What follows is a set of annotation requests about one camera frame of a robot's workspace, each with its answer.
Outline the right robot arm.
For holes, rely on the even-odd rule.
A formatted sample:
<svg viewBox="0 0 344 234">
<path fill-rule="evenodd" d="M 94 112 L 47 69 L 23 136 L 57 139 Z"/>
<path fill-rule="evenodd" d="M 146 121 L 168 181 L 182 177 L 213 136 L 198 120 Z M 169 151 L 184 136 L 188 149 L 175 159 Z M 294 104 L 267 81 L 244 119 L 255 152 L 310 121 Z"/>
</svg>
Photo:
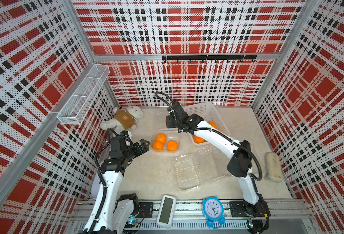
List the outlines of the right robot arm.
<svg viewBox="0 0 344 234">
<path fill-rule="evenodd" d="M 251 151 L 250 143 L 227 136 L 197 114 L 188 115 L 176 100 L 167 105 L 169 115 L 166 117 L 166 125 L 168 128 L 177 128 L 178 132 L 200 137 L 229 158 L 227 170 L 238 178 L 247 215 L 257 217 L 262 214 L 270 218 L 268 204 L 256 187 L 255 182 L 261 181 L 263 174 L 258 159 Z"/>
</svg>

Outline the white plastic basket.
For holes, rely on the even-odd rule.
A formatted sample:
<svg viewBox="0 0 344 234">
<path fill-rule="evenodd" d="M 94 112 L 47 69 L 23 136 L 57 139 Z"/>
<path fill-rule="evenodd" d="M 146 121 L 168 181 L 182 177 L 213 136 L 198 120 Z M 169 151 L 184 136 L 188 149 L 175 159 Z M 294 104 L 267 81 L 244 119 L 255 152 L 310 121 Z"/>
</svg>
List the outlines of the white plastic basket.
<svg viewBox="0 0 344 234">
<path fill-rule="evenodd" d="M 207 122 L 214 122 L 218 131 L 230 136 L 230 131 L 226 126 L 225 122 L 221 118 L 220 114 L 216 110 L 215 106 L 210 103 L 199 103 L 189 106 L 184 106 L 183 109 L 190 116 L 192 114 L 197 114 L 202 117 Z"/>
</svg>

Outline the orange two container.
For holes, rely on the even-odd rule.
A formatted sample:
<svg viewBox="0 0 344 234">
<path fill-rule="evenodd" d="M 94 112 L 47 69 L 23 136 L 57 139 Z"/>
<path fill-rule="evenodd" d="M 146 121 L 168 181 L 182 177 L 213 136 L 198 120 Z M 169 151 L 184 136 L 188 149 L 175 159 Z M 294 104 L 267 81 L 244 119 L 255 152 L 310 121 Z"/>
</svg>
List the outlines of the orange two container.
<svg viewBox="0 0 344 234">
<path fill-rule="evenodd" d="M 204 143 L 204 142 L 205 142 L 205 140 L 204 140 L 203 138 L 198 137 L 198 136 L 193 136 L 193 141 L 194 141 L 194 143 L 196 143 L 196 144 L 201 144 L 201 143 Z"/>
</svg>

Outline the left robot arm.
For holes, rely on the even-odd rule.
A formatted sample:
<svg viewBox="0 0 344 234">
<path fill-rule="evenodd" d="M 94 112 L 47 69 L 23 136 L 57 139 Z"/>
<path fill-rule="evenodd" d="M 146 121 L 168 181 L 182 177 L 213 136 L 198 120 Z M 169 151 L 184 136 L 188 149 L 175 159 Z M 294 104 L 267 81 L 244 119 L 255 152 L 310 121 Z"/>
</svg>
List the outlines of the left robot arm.
<svg viewBox="0 0 344 234">
<path fill-rule="evenodd" d="M 127 131 L 118 134 L 108 128 L 106 133 L 106 144 L 95 155 L 100 188 L 82 234 L 122 234 L 129 217 L 139 212 L 136 194 L 117 198 L 117 193 L 126 168 L 135 158 L 149 151 L 150 142 L 141 139 L 133 143 Z"/>
</svg>

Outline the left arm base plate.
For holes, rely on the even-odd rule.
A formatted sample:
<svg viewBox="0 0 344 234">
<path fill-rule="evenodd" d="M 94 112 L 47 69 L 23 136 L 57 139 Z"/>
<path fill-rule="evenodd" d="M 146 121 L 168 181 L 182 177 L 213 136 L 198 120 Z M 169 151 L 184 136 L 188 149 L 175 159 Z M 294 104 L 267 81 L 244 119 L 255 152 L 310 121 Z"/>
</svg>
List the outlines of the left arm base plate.
<svg viewBox="0 0 344 234">
<path fill-rule="evenodd" d="M 139 213 L 137 217 L 139 218 L 151 218 L 153 216 L 153 202 L 140 202 L 139 203 Z"/>
</svg>

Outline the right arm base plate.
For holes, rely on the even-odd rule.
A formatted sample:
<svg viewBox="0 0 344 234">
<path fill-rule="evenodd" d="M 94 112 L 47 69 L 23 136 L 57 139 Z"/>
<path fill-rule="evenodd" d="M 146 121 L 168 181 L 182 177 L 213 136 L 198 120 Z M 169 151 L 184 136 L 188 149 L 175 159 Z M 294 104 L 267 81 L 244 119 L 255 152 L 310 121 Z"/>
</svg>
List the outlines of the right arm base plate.
<svg viewBox="0 0 344 234">
<path fill-rule="evenodd" d="M 266 202 L 259 200 L 255 205 L 246 201 L 231 201 L 227 206 L 232 217 L 270 217 Z"/>
</svg>

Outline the clear clamshell container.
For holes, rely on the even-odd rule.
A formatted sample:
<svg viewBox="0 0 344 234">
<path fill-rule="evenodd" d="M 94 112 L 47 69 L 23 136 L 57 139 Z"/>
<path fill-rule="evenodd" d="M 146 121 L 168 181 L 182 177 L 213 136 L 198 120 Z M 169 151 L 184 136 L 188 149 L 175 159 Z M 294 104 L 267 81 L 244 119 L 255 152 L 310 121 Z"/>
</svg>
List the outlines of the clear clamshell container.
<svg viewBox="0 0 344 234">
<path fill-rule="evenodd" d="M 203 181 L 215 181 L 231 176 L 227 170 L 229 158 L 213 146 L 203 147 L 196 153 L 197 166 Z"/>
<path fill-rule="evenodd" d="M 157 129 L 151 138 L 151 148 L 158 153 L 175 153 L 181 150 L 181 139 L 177 132 Z"/>
<path fill-rule="evenodd" d="M 198 168 L 192 154 L 178 156 L 172 162 L 180 190 L 191 190 L 200 185 Z"/>
</svg>

